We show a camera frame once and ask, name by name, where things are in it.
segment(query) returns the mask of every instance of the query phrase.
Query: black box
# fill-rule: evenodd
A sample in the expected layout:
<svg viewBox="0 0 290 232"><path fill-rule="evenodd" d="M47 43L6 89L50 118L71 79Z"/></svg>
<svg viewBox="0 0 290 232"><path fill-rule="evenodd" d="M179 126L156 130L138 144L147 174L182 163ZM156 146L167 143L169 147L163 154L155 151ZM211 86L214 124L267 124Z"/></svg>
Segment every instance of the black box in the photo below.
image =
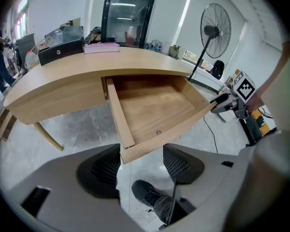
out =
<svg viewBox="0 0 290 232"><path fill-rule="evenodd" d="M41 65L60 58L84 52L84 38L55 45L38 53Z"/></svg>

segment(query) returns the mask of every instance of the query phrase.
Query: desk leg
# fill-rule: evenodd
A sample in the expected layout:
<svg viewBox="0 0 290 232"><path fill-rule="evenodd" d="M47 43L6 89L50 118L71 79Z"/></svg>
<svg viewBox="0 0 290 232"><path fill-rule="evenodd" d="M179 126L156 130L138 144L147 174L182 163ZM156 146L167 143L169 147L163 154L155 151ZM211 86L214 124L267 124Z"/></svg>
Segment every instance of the desk leg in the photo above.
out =
<svg viewBox="0 0 290 232"><path fill-rule="evenodd" d="M35 129L38 130L38 132L40 134L42 134L42 136L48 141L50 142L56 149L62 151L63 150L63 147L58 144L49 134L47 131L45 131L45 129L43 128L43 126L37 122L37 123L34 123L33 126L35 127Z"/></svg>

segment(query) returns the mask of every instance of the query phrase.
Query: standing fan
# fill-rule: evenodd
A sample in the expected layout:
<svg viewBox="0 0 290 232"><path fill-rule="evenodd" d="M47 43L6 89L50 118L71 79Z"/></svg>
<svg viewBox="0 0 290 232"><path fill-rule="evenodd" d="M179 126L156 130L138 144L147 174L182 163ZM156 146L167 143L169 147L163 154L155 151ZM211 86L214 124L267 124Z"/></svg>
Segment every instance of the standing fan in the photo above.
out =
<svg viewBox="0 0 290 232"><path fill-rule="evenodd" d="M211 58L218 58L227 50L231 38L231 21L228 13L219 4L211 3L204 9L200 33L204 49L188 81L199 66L205 51Z"/></svg>

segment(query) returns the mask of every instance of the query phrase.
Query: open drawer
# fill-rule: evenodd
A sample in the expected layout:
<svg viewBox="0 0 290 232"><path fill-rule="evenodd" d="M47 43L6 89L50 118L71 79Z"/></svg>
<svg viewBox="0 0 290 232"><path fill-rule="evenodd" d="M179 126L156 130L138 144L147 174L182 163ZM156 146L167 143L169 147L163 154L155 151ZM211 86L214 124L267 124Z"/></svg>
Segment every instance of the open drawer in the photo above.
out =
<svg viewBox="0 0 290 232"><path fill-rule="evenodd" d="M210 104L184 77L107 77L114 122L126 150L124 163L138 159L188 131Z"/></svg>

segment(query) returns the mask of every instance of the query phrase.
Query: pink book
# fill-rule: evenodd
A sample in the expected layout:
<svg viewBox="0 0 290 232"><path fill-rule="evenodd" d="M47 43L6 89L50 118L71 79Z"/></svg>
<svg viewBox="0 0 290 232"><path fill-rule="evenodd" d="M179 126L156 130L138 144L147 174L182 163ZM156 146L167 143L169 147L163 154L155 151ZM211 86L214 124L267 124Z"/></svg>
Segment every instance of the pink book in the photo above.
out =
<svg viewBox="0 0 290 232"><path fill-rule="evenodd" d="M97 53L97 52L119 52L119 45L116 43L96 43L84 47L84 53Z"/></svg>

